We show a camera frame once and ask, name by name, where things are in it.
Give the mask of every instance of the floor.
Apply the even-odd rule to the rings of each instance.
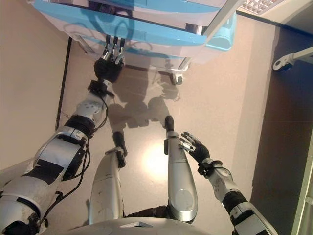
[[[280,29],[275,59],[311,47],[313,37]],[[271,73],[251,201],[280,234],[290,234],[313,126],[313,66]]]
[[[189,131],[210,150],[211,157],[228,167],[244,195],[250,199],[263,114],[277,41],[275,27],[238,16],[231,51],[205,65],[192,64],[181,86],[167,75],[125,68],[109,106],[110,122],[91,141],[91,165],[80,188],[49,215],[57,234],[86,224],[88,199],[96,167],[104,152],[113,147],[112,132],[123,129],[128,148],[127,165],[121,169],[125,214],[167,203],[167,156],[163,154],[166,115],[175,120],[176,131]],[[84,99],[93,61],[77,43],[72,45],[61,124]],[[194,225],[208,233],[230,234],[226,211],[215,199],[208,181],[197,173],[189,158],[198,191],[198,215]],[[75,185],[66,182],[60,190]]]

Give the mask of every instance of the black glove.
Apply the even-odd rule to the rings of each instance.
[[[193,135],[185,132],[181,134],[187,140],[180,138],[183,149],[185,149],[198,163],[201,163],[204,159],[209,158],[209,150]]]

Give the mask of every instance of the metal frame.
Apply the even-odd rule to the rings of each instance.
[[[273,64],[273,70],[288,70],[294,65],[297,60],[302,60],[304,62],[313,64],[313,47],[309,47],[305,50],[282,56]]]

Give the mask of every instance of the caster wheel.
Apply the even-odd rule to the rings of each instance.
[[[184,81],[184,77],[182,74],[171,74],[170,78],[173,85],[181,85]]]

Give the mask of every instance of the beige floor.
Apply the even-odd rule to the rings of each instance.
[[[47,234],[82,226],[88,218],[87,201],[97,164],[113,147],[112,130],[124,128],[127,165],[121,169],[125,213],[167,203],[167,156],[163,154],[165,130],[158,120],[171,114],[176,131],[189,131],[210,150],[211,157],[228,167],[247,198],[257,156],[268,92],[272,49],[278,30],[269,24],[238,16],[233,49],[205,65],[192,64],[181,86],[170,84],[158,72],[124,69],[114,84],[111,123],[99,130],[90,144],[91,165],[81,187],[48,216]],[[61,123],[87,94],[94,79],[93,61],[77,43],[72,45]],[[215,199],[208,181],[197,173],[189,158],[198,191],[194,225],[209,233],[231,234],[226,211]],[[60,190],[70,190],[66,182]]]

